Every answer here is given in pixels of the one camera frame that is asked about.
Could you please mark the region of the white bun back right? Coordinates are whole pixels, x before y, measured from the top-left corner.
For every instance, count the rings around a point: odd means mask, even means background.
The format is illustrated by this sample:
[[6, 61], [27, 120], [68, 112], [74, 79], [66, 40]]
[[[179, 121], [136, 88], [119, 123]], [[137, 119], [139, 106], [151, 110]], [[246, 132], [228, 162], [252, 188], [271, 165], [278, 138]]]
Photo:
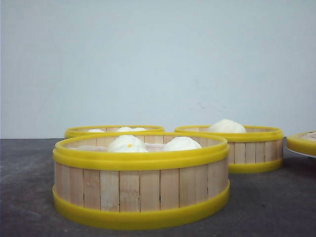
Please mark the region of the white bun back right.
[[143, 127], [136, 127], [136, 128], [133, 128], [133, 131], [146, 131], [146, 129]]

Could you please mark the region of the white bun front right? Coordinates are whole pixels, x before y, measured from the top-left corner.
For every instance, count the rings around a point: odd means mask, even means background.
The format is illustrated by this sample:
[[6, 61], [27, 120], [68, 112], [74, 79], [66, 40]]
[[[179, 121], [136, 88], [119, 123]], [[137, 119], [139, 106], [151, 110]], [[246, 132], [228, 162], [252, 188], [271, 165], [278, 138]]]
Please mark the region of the white bun front right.
[[185, 150], [194, 150], [200, 149], [201, 145], [193, 140], [190, 137], [175, 137], [168, 143], [166, 143], [162, 149], [162, 151], [170, 152], [170, 151], [185, 151]]

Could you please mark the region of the white bun back left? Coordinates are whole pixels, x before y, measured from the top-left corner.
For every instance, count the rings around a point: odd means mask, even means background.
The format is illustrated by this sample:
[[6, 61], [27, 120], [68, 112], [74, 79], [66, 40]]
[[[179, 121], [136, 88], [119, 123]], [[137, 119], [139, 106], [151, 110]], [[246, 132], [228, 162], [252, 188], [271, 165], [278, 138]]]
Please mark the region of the white bun back left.
[[103, 133], [104, 131], [99, 128], [89, 129], [87, 133]]

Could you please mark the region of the large white bun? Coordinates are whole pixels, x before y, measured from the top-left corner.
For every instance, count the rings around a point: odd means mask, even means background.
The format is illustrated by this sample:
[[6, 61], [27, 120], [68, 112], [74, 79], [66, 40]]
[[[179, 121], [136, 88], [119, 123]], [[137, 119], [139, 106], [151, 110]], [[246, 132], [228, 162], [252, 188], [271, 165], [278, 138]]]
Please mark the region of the large white bun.
[[212, 124], [208, 131], [216, 133], [245, 133], [246, 129], [243, 125], [233, 120], [222, 119]]

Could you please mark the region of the white plate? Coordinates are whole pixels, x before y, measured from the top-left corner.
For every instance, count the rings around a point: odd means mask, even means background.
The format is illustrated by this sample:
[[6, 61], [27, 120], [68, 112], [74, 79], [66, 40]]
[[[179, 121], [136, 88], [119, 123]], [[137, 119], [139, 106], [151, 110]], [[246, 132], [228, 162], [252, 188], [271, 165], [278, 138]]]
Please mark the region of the white plate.
[[298, 152], [298, 151], [295, 151], [295, 150], [291, 150], [289, 149], [288, 147], [286, 147], [286, 149], [291, 152], [291, 153], [294, 153], [294, 154], [297, 154], [297, 155], [300, 155], [300, 156], [305, 156], [305, 157], [309, 157], [311, 159], [316, 159], [316, 156], [314, 155], [310, 155], [310, 154], [307, 154], [307, 153], [302, 153], [302, 152]]

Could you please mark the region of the white bun back middle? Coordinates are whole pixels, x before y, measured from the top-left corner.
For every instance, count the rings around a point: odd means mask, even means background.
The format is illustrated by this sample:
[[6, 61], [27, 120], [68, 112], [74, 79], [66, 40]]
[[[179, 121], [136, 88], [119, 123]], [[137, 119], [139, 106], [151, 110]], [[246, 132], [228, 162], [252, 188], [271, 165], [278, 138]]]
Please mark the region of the white bun back middle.
[[130, 131], [133, 131], [133, 128], [124, 126], [124, 127], [120, 127], [116, 132], [130, 132]]

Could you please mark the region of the front bamboo steamer basket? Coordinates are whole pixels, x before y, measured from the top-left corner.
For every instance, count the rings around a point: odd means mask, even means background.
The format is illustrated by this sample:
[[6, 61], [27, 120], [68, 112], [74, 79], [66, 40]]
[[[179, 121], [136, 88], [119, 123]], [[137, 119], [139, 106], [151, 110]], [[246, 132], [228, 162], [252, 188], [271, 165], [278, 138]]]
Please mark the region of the front bamboo steamer basket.
[[[109, 153], [70, 147], [108, 147], [119, 135], [65, 139], [53, 150], [55, 209], [80, 224], [115, 230], [160, 229], [195, 222], [229, 200], [226, 139], [184, 133], [200, 149]], [[142, 132], [144, 143], [166, 144], [178, 133]]]

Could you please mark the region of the yellow-rimmed steamer lid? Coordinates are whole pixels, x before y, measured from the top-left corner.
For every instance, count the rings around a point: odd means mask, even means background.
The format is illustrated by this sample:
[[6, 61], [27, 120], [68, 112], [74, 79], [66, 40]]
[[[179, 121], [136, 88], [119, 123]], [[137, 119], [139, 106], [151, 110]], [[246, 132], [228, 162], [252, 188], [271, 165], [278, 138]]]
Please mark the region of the yellow-rimmed steamer lid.
[[290, 135], [286, 138], [287, 148], [295, 153], [316, 157], [316, 131]]

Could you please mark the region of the white bun with yellow dot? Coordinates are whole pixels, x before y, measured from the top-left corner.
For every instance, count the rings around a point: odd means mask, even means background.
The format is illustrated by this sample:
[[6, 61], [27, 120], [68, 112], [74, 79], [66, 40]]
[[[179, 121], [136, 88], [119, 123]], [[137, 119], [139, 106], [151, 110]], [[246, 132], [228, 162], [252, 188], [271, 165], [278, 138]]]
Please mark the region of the white bun with yellow dot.
[[146, 153], [148, 150], [142, 140], [133, 135], [121, 135], [107, 147], [110, 153]]

